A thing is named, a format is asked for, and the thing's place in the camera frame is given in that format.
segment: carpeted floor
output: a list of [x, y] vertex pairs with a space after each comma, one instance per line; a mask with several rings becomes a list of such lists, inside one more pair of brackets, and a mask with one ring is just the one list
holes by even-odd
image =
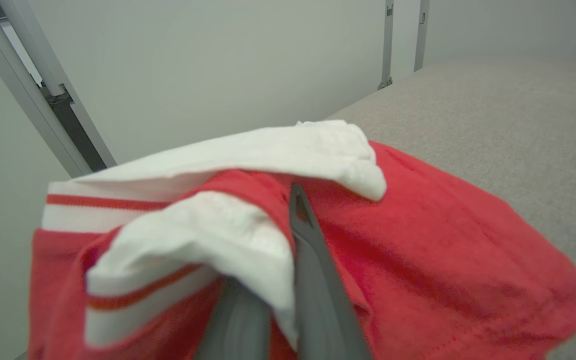
[[[576, 264], [575, 62], [428, 66], [329, 118], [506, 200]], [[576, 359], [576, 337], [549, 359]]]

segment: metal bracket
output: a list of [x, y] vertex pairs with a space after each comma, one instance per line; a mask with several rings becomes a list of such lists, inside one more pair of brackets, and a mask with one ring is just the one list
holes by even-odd
[[86, 160], [88, 166], [90, 166], [90, 169], [93, 172], [104, 170], [106, 164], [101, 159], [92, 141], [90, 141], [82, 123], [77, 119], [77, 115], [72, 108], [74, 100], [68, 92], [68, 89], [66, 89], [66, 86], [59, 84], [59, 89], [61, 89], [63, 93], [53, 96], [43, 81], [41, 84], [43, 85], [39, 88], [41, 95], [43, 95], [43, 98], [46, 99], [46, 102], [50, 105], [52, 112], [57, 116], [57, 120], [63, 129], [66, 130], [66, 133], [72, 139], [77, 150], [81, 153], [84, 160]]
[[393, 7], [394, 0], [386, 0], [386, 12], [383, 27], [383, 65], [381, 68], [381, 83], [377, 90], [381, 90], [393, 83], [391, 77], [391, 55], [393, 54]]
[[0, 78], [67, 173], [73, 178], [90, 174], [90, 166], [60, 125], [1, 26]]
[[[80, 158], [79, 155], [82, 155], [92, 171], [115, 166], [117, 162], [84, 108], [82, 100], [73, 89], [73, 84], [66, 76], [66, 72], [41, 29], [28, 0], [0, 0], [0, 18], [7, 18], [19, 42], [25, 48], [28, 57], [30, 57], [32, 64], [39, 72], [42, 80], [40, 90], [44, 93], [43, 97], [48, 100], [45, 94], [46, 91], [48, 91], [49, 95], [57, 97], [64, 95], [66, 88], [70, 90], [70, 93], [66, 93], [66, 96], [71, 98], [68, 102], [57, 105], [57, 107], [53, 106], [53, 104], [50, 105], [51, 109], [59, 117], [57, 120], [62, 123], [64, 128], [67, 129], [67, 126], [64, 124], [62, 117], [68, 119], [66, 122], [69, 124], [77, 123], [75, 133], [73, 133], [75, 130], [73, 127], [66, 132], [80, 154], [69, 153], [69, 155], [77, 159]], [[82, 172], [87, 174], [90, 170], [84, 169]]]

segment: metal frame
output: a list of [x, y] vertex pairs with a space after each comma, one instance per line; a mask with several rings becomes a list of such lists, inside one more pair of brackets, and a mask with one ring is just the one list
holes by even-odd
[[59, 123], [0, 27], [0, 77], [28, 119], [71, 177], [92, 171]]
[[430, 0], [421, 0], [419, 6], [419, 27], [416, 32], [416, 52], [414, 54], [414, 71], [424, 66], [424, 51], [426, 50], [426, 33], [428, 32], [428, 17], [430, 16]]
[[86, 111], [73, 84], [66, 76], [66, 71], [62, 68], [59, 59], [57, 59], [57, 55], [55, 55], [48, 38], [46, 38], [39, 25], [39, 21], [28, 0], [0, 0], [0, 5], [9, 18], [15, 32], [17, 32], [30, 59], [37, 67], [37, 71], [41, 74], [50, 93], [53, 96], [63, 94], [64, 91], [60, 88], [60, 85], [63, 84], [74, 101], [71, 105], [72, 111], [96, 152], [99, 153], [99, 157], [101, 157], [106, 167], [116, 166], [117, 162]]
[[381, 90], [393, 83], [391, 77], [391, 57], [393, 56], [393, 11], [394, 0], [386, 0], [386, 11], [383, 25], [383, 64], [381, 67], [381, 83], [377, 90]]

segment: white fabric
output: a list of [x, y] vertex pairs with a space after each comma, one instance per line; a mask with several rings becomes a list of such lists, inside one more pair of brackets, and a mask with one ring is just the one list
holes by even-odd
[[[332, 180], [364, 198], [378, 201], [386, 180], [363, 132], [342, 120], [298, 123], [295, 127], [258, 129], [156, 153], [121, 166], [53, 184], [50, 194], [137, 201], [173, 201], [216, 173], [244, 169]], [[77, 217], [64, 223], [60, 205], [46, 207], [42, 227], [59, 231], [103, 228], [96, 219]], [[130, 221], [110, 249], [86, 274], [92, 296], [118, 297], [142, 289], [187, 264], [210, 265], [234, 276], [274, 311], [290, 345], [297, 346], [293, 257], [288, 240], [270, 217], [230, 194], [204, 191], [151, 212], [108, 209], [114, 225]], [[88, 309], [84, 338], [93, 347], [114, 344], [146, 325], [176, 301], [205, 285], [196, 273], [150, 294], [128, 308]]]
[[375, 164], [375, 151], [359, 127], [329, 120], [218, 137], [154, 153], [71, 182], [112, 189], [117, 196], [137, 193], [163, 201], [198, 187], [219, 171], [242, 169], [334, 180], [378, 201], [386, 192], [386, 180]]

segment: red shirt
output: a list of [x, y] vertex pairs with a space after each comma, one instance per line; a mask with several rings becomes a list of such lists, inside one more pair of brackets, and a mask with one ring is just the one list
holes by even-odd
[[[214, 176], [180, 201], [203, 191], [231, 194], [265, 210], [292, 240], [288, 199], [290, 184], [299, 182], [377, 360], [542, 359], [576, 333], [576, 267], [566, 255], [503, 200], [370, 145], [387, 182], [377, 203], [328, 180], [240, 170]], [[93, 201], [85, 208], [122, 206], [135, 204]], [[85, 272], [116, 234], [35, 232], [29, 360], [192, 358], [219, 279], [130, 337], [86, 346], [85, 312], [94, 299]], [[272, 359], [297, 357], [276, 326], [271, 348]]]

